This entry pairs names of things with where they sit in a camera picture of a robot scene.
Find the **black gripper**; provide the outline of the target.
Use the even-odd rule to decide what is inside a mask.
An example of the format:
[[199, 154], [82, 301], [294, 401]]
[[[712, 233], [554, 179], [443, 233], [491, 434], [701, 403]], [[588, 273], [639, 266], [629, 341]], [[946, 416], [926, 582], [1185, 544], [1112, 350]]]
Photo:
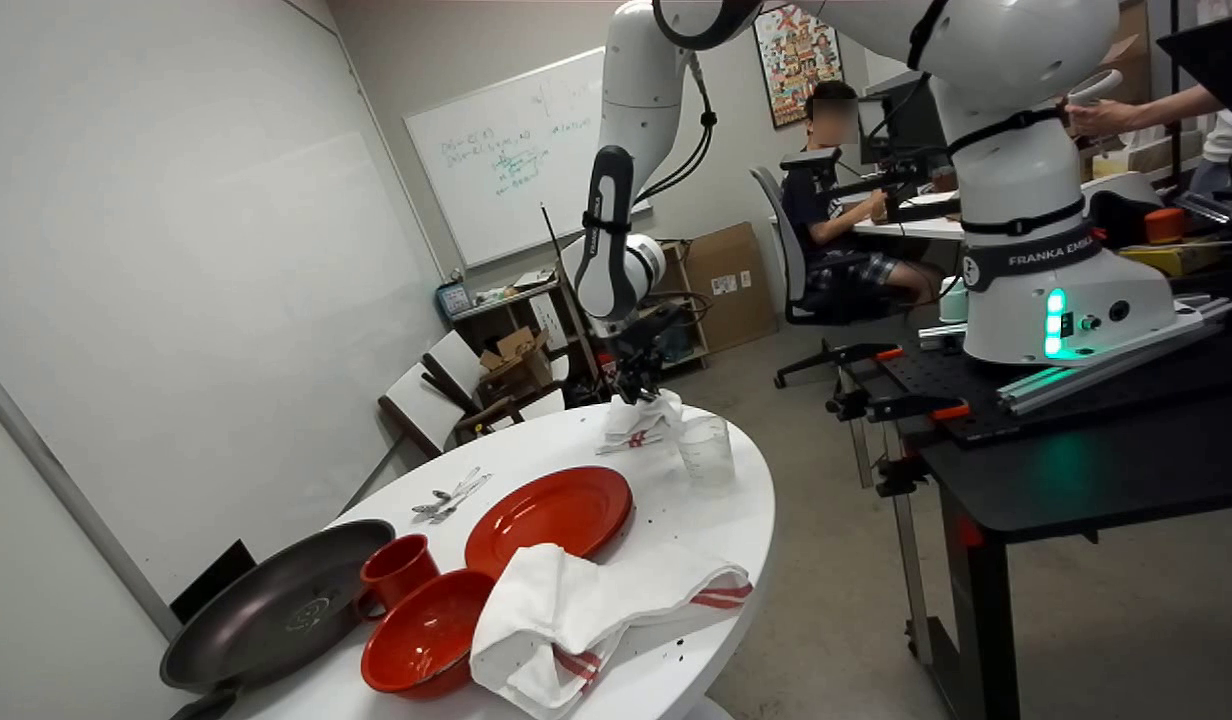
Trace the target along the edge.
[[669, 325], [639, 320], [623, 336], [611, 341], [615, 350], [615, 387], [629, 403], [650, 401], [664, 377], [669, 356]]

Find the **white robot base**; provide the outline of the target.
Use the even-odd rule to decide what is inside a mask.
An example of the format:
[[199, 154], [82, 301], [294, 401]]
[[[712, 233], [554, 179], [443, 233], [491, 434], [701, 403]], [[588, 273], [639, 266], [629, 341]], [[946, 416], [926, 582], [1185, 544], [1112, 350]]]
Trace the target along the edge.
[[1078, 154], [1057, 118], [961, 148], [957, 179], [971, 358], [1078, 358], [1177, 314], [1161, 273], [1092, 240]]

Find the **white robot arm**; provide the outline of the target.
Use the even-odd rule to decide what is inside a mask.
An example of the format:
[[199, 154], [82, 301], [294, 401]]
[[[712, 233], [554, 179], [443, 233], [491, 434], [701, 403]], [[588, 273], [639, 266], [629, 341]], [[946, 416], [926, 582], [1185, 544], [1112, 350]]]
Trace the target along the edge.
[[933, 88], [971, 254], [966, 350], [982, 362], [1058, 362], [1077, 341], [1049, 336], [1035, 293], [1096, 308], [1133, 288], [1078, 213], [1077, 145], [1058, 95], [1098, 58], [1116, 0], [623, 0], [611, 12], [601, 75], [601, 145], [585, 193], [585, 240], [568, 273], [591, 326], [615, 343], [615, 395], [659, 393], [654, 368], [629, 350], [631, 312], [650, 276], [634, 265], [629, 213], [687, 179], [712, 148], [708, 84], [695, 84], [701, 145], [654, 174], [680, 129], [695, 54], [791, 3], [830, 33], [917, 73]]

